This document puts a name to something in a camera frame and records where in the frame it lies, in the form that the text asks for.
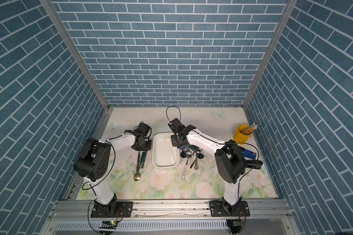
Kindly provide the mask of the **white plastic spoon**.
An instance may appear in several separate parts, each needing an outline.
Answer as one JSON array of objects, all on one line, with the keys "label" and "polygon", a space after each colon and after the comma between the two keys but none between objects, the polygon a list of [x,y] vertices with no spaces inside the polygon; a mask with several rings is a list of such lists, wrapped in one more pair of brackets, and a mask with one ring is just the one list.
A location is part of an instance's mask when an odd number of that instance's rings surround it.
[{"label": "white plastic spoon", "polygon": [[171,158],[171,163],[174,164],[175,161],[174,161],[174,155],[173,155],[173,152],[172,152],[172,149],[171,149],[171,146],[172,146],[171,139],[170,139],[170,138],[166,138],[166,139],[165,139],[165,144],[167,145],[168,150],[169,150],[169,154],[170,154],[170,158]]}]

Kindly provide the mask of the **white plastic storage box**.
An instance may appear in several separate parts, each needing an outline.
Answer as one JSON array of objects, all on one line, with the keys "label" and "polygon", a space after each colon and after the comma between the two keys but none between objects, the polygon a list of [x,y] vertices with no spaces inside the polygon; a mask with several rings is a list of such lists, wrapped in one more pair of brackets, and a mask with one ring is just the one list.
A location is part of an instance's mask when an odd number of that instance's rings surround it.
[{"label": "white plastic storage box", "polygon": [[173,168],[179,164],[179,150],[177,147],[171,146],[174,161],[171,163],[171,158],[167,145],[165,144],[165,139],[170,138],[173,135],[172,132],[159,133],[154,136],[153,146],[152,146],[152,163],[158,169]]}]

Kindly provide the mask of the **silver spoon green marbled handle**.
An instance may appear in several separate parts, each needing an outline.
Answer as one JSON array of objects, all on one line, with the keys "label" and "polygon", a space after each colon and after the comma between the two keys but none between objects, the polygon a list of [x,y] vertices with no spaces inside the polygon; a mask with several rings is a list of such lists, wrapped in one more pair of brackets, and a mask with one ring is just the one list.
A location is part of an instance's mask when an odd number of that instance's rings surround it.
[{"label": "silver spoon green marbled handle", "polygon": [[141,151],[138,151],[137,165],[136,165],[136,173],[139,172],[141,166]]}]

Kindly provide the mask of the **gold spoon dark green handle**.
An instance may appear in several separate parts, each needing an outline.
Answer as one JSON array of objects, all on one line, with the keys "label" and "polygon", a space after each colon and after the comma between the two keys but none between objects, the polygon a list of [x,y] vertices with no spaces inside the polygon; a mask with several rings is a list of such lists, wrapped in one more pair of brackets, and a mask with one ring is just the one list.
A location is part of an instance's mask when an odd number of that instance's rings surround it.
[{"label": "gold spoon dark green handle", "polygon": [[[141,166],[140,166],[140,168],[142,167],[142,165],[143,165],[143,163],[144,163],[144,161],[145,161],[146,156],[147,156],[147,151],[141,152]],[[134,174],[134,176],[133,176],[133,180],[134,180],[134,181],[139,181],[140,179],[141,179],[141,174],[140,174],[140,169],[139,169],[139,172],[138,172],[138,173],[135,172],[135,174]]]}]

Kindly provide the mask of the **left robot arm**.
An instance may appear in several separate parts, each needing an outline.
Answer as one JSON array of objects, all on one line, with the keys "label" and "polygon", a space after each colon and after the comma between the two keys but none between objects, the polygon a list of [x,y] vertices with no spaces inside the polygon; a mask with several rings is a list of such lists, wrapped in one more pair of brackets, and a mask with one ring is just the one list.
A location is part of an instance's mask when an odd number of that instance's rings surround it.
[{"label": "left robot arm", "polygon": [[95,195],[91,213],[93,218],[130,217],[131,212],[124,212],[124,209],[132,209],[133,204],[118,203],[117,196],[106,179],[112,171],[108,168],[110,152],[116,153],[116,150],[129,146],[135,151],[149,151],[152,147],[152,140],[141,134],[123,134],[107,140],[90,138],[81,149],[74,163],[74,169],[79,176],[84,178],[85,183],[81,189],[83,191],[92,190]]}]

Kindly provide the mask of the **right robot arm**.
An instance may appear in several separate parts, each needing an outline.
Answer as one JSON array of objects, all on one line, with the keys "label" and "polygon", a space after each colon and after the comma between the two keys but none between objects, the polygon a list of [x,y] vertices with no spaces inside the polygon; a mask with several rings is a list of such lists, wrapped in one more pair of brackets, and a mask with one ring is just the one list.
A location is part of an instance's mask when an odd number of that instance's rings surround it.
[{"label": "right robot arm", "polygon": [[242,200],[239,192],[240,182],[246,174],[246,169],[260,169],[263,162],[260,160],[247,160],[242,154],[240,146],[234,141],[216,140],[195,126],[183,124],[175,126],[168,124],[172,132],[172,145],[185,147],[194,145],[215,157],[218,173],[225,181],[225,191],[222,200],[211,201],[211,216],[219,217],[225,214],[233,217],[250,216],[248,204]]}]

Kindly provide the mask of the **long silver spoon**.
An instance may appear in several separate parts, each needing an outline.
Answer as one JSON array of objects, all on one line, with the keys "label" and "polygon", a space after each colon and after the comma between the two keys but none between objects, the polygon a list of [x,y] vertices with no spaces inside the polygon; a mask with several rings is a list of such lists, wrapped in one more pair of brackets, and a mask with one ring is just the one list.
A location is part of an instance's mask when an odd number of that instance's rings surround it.
[{"label": "long silver spoon", "polygon": [[185,166],[183,168],[182,179],[185,178],[185,175],[186,175],[186,172],[187,172],[187,167],[188,167],[188,161],[192,158],[193,152],[188,151],[188,152],[185,153],[185,155],[186,155],[186,159],[187,160],[186,160],[186,164],[185,164]]}]

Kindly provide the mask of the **small silver spoon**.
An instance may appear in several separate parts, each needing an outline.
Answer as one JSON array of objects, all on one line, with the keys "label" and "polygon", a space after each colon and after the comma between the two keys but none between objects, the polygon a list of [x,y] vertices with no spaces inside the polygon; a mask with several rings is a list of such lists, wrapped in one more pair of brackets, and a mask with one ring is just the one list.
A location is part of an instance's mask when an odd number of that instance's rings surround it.
[{"label": "small silver spoon", "polygon": [[190,168],[194,168],[195,170],[198,170],[198,169],[199,169],[199,167],[198,167],[198,162],[197,162],[199,155],[200,155],[200,154],[196,154],[196,158],[195,158],[195,160],[193,161],[193,163],[191,164]]}]

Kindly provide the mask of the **floral table mat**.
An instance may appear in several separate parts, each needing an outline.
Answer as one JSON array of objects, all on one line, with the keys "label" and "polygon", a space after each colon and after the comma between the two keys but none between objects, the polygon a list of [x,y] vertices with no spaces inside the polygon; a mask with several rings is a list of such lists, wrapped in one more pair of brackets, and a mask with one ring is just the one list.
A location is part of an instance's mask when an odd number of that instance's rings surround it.
[{"label": "floral table mat", "polygon": [[[184,125],[194,125],[204,134],[222,141],[231,140],[237,127],[247,124],[242,108],[115,108],[108,120],[103,139],[117,137],[125,130],[144,122],[152,128],[151,139],[159,133],[171,132],[169,121],[179,118]],[[190,168],[188,161],[185,178],[182,179],[185,158],[179,156],[179,164],[173,168],[158,169],[152,163],[152,151],[147,153],[140,168],[141,179],[134,181],[138,153],[131,147],[111,151],[106,178],[119,200],[135,199],[216,199],[224,195],[225,181],[220,177],[213,155],[202,151],[198,170]]]}]

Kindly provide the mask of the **yellow cup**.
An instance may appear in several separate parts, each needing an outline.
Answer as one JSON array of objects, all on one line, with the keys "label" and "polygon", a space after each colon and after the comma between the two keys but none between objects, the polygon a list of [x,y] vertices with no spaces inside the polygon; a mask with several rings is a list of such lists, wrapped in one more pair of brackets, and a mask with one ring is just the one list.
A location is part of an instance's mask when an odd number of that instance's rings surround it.
[{"label": "yellow cup", "polygon": [[248,135],[244,135],[241,133],[241,131],[247,129],[249,126],[246,125],[246,124],[241,124],[237,127],[236,131],[235,131],[235,134],[234,134],[234,137],[233,137],[233,140],[236,142],[236,143],[246,143],[248,141],[248,139],[250,137],[252,137],[252,133],[251,134],[248,134]]}]

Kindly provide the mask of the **blue stapler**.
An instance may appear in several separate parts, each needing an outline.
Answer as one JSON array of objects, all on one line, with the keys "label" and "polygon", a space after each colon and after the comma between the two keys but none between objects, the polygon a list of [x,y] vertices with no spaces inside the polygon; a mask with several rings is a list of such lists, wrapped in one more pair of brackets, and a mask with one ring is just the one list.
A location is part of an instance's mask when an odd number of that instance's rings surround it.
[{"label": "blue stapler", "polygon": [[255,160],[257,158],[257,154],[255,152],[252,152],[250,150],[241,148],[241,152],[245,158],[253,159]]}]

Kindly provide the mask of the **blue green handled spoon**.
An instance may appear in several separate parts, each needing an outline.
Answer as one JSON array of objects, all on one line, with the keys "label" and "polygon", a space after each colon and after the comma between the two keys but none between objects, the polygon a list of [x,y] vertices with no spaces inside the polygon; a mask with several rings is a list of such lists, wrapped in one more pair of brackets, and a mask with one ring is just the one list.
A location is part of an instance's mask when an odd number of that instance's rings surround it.
[{"label": "blue green handled spoon", "polygon": [[202,150],[199,149],[198,147],[195,147],[195,146],[191,146],[191,149],[196,153],[196,157],[198,159],[203,159],[204,158],[204,155],[202,154]]}]

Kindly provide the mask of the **aluminium front rail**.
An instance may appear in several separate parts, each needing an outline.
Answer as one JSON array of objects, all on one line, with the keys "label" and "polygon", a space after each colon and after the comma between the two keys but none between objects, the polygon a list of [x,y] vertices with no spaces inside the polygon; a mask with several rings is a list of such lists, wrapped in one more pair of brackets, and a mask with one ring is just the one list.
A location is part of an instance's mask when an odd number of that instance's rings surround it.
[{"label": "aluminium front rail", "polygon": [[[245,199],[250,216],[247,219],[292,218],[284,199]],[[185,200],[134,200],[131,208],[119,209],[119,213],[130,215],[130,219],[211,219],[209,199]],[[86,220],[93,209],[89,200],[57,201],[49,220]]]}]

